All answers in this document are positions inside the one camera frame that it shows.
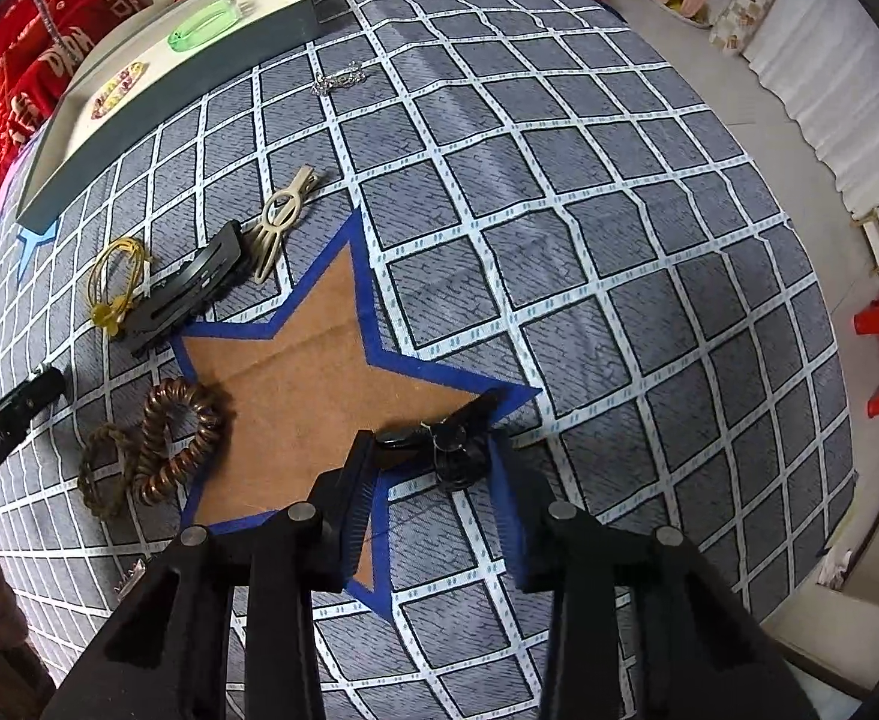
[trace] green hair clip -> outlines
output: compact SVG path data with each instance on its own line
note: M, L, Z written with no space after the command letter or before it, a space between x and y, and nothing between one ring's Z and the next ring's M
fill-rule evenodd
M235 0L218 0L177 26L167 42L174 52L188 52L217 38L241 18Z

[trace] yellow hair elastic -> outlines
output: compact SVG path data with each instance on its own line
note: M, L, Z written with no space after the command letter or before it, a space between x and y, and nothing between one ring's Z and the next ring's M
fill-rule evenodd
M125 254L132 262L129 278L126 281L126 291L117 298L108 300L105 279L100 291L100 276L109 260L109 255L114 251ZM119 333L119 323L125 317L132 304L133 292L138 285L143 283L143 263L150 259L145 252L143 244L135 238L116 238L108 247L100 252L92 263L89 281L86 282L86 298L89 300L89 317L92 324L101 327L106 335L113 338Z

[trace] silver necklace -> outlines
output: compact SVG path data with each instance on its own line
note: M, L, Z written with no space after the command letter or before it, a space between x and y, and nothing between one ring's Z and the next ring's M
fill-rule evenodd
M359 62L350 62L342 70L330 73L328 76L318 76L313 81L313 95L325 97L334 89L348 89L366 80L366 73L359 66Z

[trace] white cloth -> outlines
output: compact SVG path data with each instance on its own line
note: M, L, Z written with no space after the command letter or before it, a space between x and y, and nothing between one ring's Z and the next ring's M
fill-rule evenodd
M879 205L879 28L858 0L776 0L743 53L860 218Z

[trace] gray plaid bedsheet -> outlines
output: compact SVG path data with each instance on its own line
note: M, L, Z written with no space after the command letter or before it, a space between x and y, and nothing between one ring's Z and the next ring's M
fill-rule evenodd
M516 443L557 493L620 527L682 528L766 616L817 562L854 479L820 287L749 157L594 1L316 10L322 38L161 124L45 242L0 220L0 395L42 361L73 385L73 402L37 420L0 472L0 560L57 680L115 607L119 572L161 550L179 518L130 506L102 527L76 489L83 437L178 372L169 348L138 362L92 328L92 260L136 235L156 255L149 277L162 278L228 218L252 220L303 162L326 184L275 276L234 289L206 319L263 320L361 209L388 342L541 388ZM308 90L354 60L368 81L322 100ZM432 311L439 300L452 308ZM118 470L100 474L108 484ZM389 498L403 523L390 538L389 618L316 596L327 714L534 717L550 601L514 591L484 486L442 500L419 479ZM428 587L439 577L449 581ZM618 603L632 714L628 594ZM239 594L237 716L244 625Z

